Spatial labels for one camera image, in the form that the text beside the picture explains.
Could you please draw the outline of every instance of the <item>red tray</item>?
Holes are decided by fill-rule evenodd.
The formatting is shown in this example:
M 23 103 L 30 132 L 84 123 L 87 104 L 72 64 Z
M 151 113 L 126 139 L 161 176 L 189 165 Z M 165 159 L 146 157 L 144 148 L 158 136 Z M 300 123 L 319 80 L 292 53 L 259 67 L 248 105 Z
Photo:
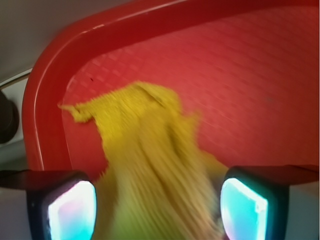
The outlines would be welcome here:
M 24 93 L 29 167 L 107 162 L 75 104 L 141 80 L 203 112 L 199 145 L 227 166 L 319 164 L 319 2 L 138 0 L 76 22 L 45 49 Z

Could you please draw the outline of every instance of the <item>yellow cloth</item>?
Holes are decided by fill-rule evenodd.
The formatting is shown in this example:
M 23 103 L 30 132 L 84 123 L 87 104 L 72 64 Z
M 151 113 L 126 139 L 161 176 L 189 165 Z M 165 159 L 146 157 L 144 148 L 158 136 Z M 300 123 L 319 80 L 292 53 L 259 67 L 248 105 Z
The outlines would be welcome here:
M 227 168 L 198 149 L 199 116 L 183 116 L 174 91 L 135 82 L 61 108 L 78 123 L 94 118 L 109 161 L 95 183 L 93 239 L 223 238 L 206 169 L 221 182 Z

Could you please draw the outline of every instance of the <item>black object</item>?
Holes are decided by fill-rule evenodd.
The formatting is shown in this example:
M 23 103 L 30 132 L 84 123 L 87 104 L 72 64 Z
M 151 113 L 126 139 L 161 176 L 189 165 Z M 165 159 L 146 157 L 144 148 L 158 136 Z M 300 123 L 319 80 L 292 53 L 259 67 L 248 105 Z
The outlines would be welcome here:
M 0 171 L 0 187 L 26 191 L 29 226 L 34 240 L 50 240 L 48 206 L 79 181 L 81 171 Z
M 9 142 L 19 126 L 17 106 L 0 91 L 0 144 Z
M 319 166 L 234 166 L 225 180 L 236 178 L 268 199 L 265 239 L 285 239 L 289 213 L 289 188 L 292 185 L 319 181 Z

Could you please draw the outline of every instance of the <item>blue light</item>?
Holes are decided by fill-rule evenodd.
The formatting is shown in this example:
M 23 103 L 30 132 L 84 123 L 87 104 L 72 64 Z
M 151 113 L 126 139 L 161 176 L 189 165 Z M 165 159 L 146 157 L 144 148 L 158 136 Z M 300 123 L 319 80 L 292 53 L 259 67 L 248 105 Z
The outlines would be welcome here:
M 221 217 L 231 240 L 266 238 L 268 201 L 236 178 L 227 179 L 221 190 Z
M 89 181 L 80 181 L 48 207 L 52 240 L 90 240 L 95 228 L 97 197 Z

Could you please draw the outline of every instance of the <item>textured tray surface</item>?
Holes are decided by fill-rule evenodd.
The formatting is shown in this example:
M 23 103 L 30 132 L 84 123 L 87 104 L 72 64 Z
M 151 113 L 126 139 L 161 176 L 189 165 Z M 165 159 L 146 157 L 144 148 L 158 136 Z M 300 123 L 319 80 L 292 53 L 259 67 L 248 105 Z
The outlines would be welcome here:
M 319 164 L 318 22 L 317 8 L 282 7 L 160 35 L 89 61 L 63 103 L 160 84 L 202 111 L 199 145 L 228 166 Z M 73 168 L 95 176 L 106 166 L 95 123 L 62 118 Z

